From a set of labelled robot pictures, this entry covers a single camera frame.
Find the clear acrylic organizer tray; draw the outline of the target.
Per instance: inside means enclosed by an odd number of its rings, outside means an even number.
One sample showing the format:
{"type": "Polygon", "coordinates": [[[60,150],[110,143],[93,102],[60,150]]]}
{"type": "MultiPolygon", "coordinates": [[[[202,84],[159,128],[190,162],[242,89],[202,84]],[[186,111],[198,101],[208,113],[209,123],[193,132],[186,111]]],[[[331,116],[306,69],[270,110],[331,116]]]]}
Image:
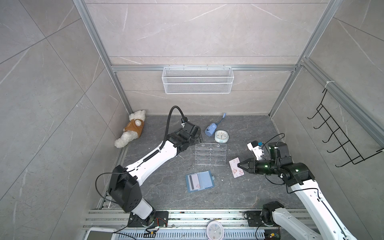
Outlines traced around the clear acrylic organizer tray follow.
{"type": "Polygon", "coordinates": [[[195,145],[195,164],[202,166],[225,166],[227,145],[219,143],[201,143],[195,145]]]}

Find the blue leather card holder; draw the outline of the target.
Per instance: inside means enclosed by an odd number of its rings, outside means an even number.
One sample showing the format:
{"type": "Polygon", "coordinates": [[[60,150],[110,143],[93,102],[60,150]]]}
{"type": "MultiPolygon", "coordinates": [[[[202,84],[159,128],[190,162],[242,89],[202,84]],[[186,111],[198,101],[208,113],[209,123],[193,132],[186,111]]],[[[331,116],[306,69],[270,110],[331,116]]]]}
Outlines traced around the blue leather card holder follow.
{"type": "Polygon", "coordinates": [[[205,171],[205,172],[200,172],[200,173],[195,173],[195,174],[199,175],[199,181],[200,181],[201,189],[197,190],[197,191],[189,191],[187,179],[186,179],[186,185],[187,185],[188,193],[193,193],[193,192],[203,191],[206,189],[211,189],[215,186],[214,177],[212,176],[211,171],[205,171]]]}

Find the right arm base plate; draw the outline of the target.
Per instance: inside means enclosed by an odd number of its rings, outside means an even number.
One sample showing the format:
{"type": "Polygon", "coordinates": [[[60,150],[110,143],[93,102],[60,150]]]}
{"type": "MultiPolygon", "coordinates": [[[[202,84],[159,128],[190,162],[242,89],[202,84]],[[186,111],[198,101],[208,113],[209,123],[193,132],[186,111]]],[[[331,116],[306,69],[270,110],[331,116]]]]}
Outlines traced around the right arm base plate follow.
{"type": "Polygon", "coordinates": [[[249,227],[257,227],[269,224],[266,212],[264,210],[246,211],[244,218],[248,222],[249,227]]]}

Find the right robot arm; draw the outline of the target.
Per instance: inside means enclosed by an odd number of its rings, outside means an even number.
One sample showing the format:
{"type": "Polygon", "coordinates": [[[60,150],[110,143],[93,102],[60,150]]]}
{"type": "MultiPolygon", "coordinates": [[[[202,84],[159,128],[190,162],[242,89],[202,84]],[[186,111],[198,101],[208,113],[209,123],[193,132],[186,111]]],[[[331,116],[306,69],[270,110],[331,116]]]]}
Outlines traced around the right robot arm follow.
{"type": "Polygon", "coordinates": [[[318,232],[297,220],[281,203],[263,206],[262,224],[278,225],[297,240],[354,240],[355,236],[342,223],[323,195],[315,176],[303,163],[294,163],[287,144],[277,141],[265,147],[263,143],[248,143],[253,158],[239,162],[238,167],[254,175],[277,175],[288,194],[296,194],[314,221],[318,232]]]}

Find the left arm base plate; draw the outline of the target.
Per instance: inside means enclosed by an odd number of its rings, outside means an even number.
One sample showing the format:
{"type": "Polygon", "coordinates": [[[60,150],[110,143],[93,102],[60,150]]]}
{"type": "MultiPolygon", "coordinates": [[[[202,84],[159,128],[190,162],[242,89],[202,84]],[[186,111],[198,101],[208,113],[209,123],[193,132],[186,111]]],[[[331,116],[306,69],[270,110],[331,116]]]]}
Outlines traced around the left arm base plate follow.
{"type": "Polygon", "coordinates": [[[167,226],[169,220],[168,211],[156,211],[152,216],[149,216],[148,219],[142,220],[136,214],[130,214],[128,227],[129,228],[154,228],[158,226],[167,226]]]}

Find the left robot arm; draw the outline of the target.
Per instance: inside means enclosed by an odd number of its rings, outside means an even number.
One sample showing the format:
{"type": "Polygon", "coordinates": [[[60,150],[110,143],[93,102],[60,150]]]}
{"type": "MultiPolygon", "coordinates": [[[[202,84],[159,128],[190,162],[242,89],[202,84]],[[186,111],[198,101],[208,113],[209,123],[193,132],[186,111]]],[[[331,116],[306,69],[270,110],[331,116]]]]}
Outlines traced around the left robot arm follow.
{"type": "Polygon", "coordinates": [[[168,134],[161,144],[135,163],[118,165],[111,173],[108,194],[126,213],[137,216],[143,225],[149,226],[155,219],[156,210],[144,199],[141,185],[161,165],[189,147],[203,141],[201,128],[191,122],[168,134]]]}

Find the pink white credit card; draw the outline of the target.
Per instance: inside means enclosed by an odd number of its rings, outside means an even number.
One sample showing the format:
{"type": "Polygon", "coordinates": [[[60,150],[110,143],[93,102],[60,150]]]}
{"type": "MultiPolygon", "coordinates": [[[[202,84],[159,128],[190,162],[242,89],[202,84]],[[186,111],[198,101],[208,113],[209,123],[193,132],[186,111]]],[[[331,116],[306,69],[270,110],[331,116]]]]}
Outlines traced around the pink white credit card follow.
{"type": "Polygon", "coordinates": [[[234,178],[238,178],[244,175],[244,171],[238,167],[239,163],[240,163],[239,158],[235,158],[229,161],[234,178]]]}

